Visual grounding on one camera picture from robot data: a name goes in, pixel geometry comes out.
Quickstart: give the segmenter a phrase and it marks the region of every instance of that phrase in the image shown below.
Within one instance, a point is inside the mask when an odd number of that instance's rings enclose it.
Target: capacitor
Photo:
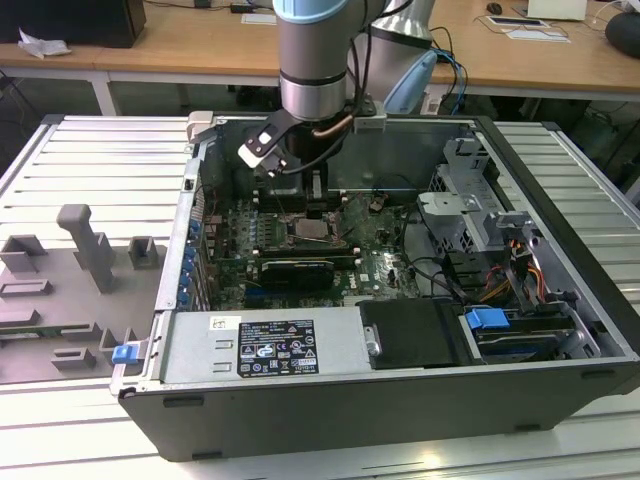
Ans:
[[[196,249],[193,247],[185,247],[184,249],[184,256],[187,258],[194,258],[196,253]]]
[[[389,280],[389,285],[394,287],[396,285],[396,272],[392,268],[389,270],[389,274],[387,275],[387,280]]]
[[[185,291],[178,292],[177,299],[180,305],[185,306],[189,303],[189,294]]]
[[[182,270],[184,270],[187,273],[191,273],[193,272],[193,262],[191,260],[185,259],[182,262]]]
[[[199,232],[200,231],[200,222],[198,222],[197,220],[189,220],[189,228],[191,230],[193,230],[194,232]]]
[[[402,229],[400,227],[393,227],[393,233],[396,236],[396,245],[400,245],[400,234],[402,233]]]
[[[389,237],[391,237],[391,232],[384,228],[379,229],[376,233],[382,244],[386,244],[389,241]]]
[[[180,275],[180,280],[178,281],[178,285],[182,288],[187,288],[191,283],[191,277],[187,274]]]

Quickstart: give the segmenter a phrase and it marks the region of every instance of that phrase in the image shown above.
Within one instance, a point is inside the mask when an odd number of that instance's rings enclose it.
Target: power supply label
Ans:
[[[243,378],[318,373],[313,320],[241,323],[238,375]]]

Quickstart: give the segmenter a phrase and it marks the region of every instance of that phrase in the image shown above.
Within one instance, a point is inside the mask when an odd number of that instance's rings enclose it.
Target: white sticker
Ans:
[[[242,15],[242,23],[254,25],[275,25],[276,16],[264,13],[245,13]]]
[[[209,330],[238,330],[241,320],[241,316],[212,316],[209,317]]]

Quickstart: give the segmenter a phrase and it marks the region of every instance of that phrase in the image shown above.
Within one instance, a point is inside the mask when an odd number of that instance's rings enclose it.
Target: aluminum extrusion table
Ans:
[[[113,245],[166,244],[184,163],[186,118],[66,117],[43,125],[0,181],[0,240],[28,231],[45,248],[85,202]],[[560,132],[499,127],[640,311],[640,214]],[[515,192],[507,195],[518,205]],[[606,397],[548,432],[172,464],[111,397],[110,379],[0,386],[0,477],[174,479],[542,479],[640,476],[640,390]],[[308,435],[301,425],[301,435]]]

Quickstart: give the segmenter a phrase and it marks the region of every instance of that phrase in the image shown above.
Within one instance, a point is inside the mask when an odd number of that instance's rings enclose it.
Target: wooden desk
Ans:
[[[146,4],[147,25],[130,49],[104,48],[99,70],[277,77],[278,30],[241,23],[228,10]]]
[[[503,15],[517,17],[511,7],[524,2],[500,3]],[[456,57],[469,71],[469,93],[495,94],[498,89],[504,95],[506,89],[514,96],[542,98],[589,99],[599,98],[598,93],[640,97],[640,60],[614,49],[604,32],[583,23],[551,21],[566,30],[571,43],[512,40],[490,31],[481,23],[486,19],[474,20],[488,14],[486,4],[483,0],[439,0],[429,22],[431,28],[442,25],[451,32]],[[589,13],[593,15],[601,7],[601,3],[590,1]],[[618,13],[610,7],[602,17],[610,19]],[[590,25],[604,30],[606,24],[598,21]],[[448,48],[443,32],[435,32],[435,37]]]
[[[593,14],[602,4],[590,1]],[[505,15],[517,16],[511,6],[523,1],[500,3]],[[489,31],[481,23],[486,20],[474,20],[487,14],[486,4],[487,0],[438,0],[430,21],[432,28],[446,26],[451,31],[456,56],[469,72],[468,93],[640,101],[640,61],[615,50],[604,33],[577,22],[558,22],[571,43],[511,40]],[[240,15],[226,10],[150,4],[145,9],[145,31],[131,49],[72,46],[71,55],[39,60],[15,45],[0,45],[0,68],[19,77],[87,80],[106,115],[117,113],[109,90],[114,81],[278,84],[277,27],[245,25]],[[608,8],[602,16],[608,19],[617,13]],[[604,22],[594,28],[604,29]],[[436,32],[436,39],[447,48],[442,31]],[[435,90],[444,90],[452,81],[451,68],[438,65],[432,80]]]

